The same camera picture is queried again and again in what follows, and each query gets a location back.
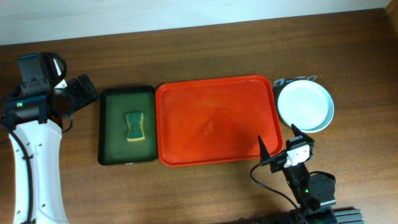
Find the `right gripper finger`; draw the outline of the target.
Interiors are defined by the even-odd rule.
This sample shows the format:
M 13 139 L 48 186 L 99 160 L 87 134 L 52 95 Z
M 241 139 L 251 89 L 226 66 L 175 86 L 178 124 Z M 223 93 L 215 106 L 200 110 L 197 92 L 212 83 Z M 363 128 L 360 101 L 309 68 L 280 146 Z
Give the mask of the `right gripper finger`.
M 264 144 L 262 138 L 260 136 L 257 137 L 258 143 L 259 143 L 259 149 L 260 149 L 260 166 L 265 166 L 268 165 L 271 161 L 271 156 L 266 148 L 266 145 Z
M 296 127 L 296 125 L 291 124 L 291 128 L 295 137 L 301 136 L 303 140 L 310 146 L 314 144 L 314 139 L 302 132 L 298 127 Z

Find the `light blue plate top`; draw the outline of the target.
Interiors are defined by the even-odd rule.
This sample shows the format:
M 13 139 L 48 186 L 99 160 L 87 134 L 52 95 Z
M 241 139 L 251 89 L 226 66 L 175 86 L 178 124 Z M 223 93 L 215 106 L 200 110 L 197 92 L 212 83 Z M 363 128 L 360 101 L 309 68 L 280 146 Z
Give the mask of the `light blue plate top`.
M 292 81 L 280 91 L 276 106 L 287 126 L 305 133 L 317 133 L 332 122 L 335 105 L 329 92 L 309 80 Z

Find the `yellow green scrub sponge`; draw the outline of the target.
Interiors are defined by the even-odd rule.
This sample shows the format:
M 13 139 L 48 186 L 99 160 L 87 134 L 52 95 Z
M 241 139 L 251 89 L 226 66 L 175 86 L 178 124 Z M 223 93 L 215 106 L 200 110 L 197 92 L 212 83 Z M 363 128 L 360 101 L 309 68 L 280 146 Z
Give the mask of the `yellow green scrub sponge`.
M 136 142 L 145 140 L 144 134 L 144 114 L 142 112 L 133 112 L 126 115 L 128 126 L 127 141 Z

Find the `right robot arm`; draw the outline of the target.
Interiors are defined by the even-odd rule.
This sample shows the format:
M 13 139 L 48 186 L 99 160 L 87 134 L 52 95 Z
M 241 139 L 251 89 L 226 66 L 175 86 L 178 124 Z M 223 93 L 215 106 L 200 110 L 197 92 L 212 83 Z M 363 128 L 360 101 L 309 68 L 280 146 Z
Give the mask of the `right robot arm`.
M 291 223 L 336 223 L 337 219 L 331 207 L 336 203 L 334 175 L 323 171 L 308 171 L 305 162 L 313 156 L 315 140 L 303 133 L 294 124 L 291 125 L 294 137 L 286 141 L 286 149 L 270 156 L 262 140 L 258 138 L 260 163 L 250 171 L 250 178 L 261 187 L 287 199 L 293 206 L 289 222 Z M 296 201 L 259 182 L 253 172 L 260 166 L 270 166 L 272 173 L 281 171 Z

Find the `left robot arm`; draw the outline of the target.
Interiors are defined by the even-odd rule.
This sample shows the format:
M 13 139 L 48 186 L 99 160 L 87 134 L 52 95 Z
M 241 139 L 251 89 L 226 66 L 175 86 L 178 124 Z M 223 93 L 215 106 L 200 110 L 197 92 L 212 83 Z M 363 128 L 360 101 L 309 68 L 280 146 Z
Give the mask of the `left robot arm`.
M 1 99 L 1 126 L 15 162 L 14 223 L 68 223 L 60 181 L 63 119 L 99 99 L 83 74 L 66 81 L 66 61 L 53 52 L 18 57 L 22 83 Z

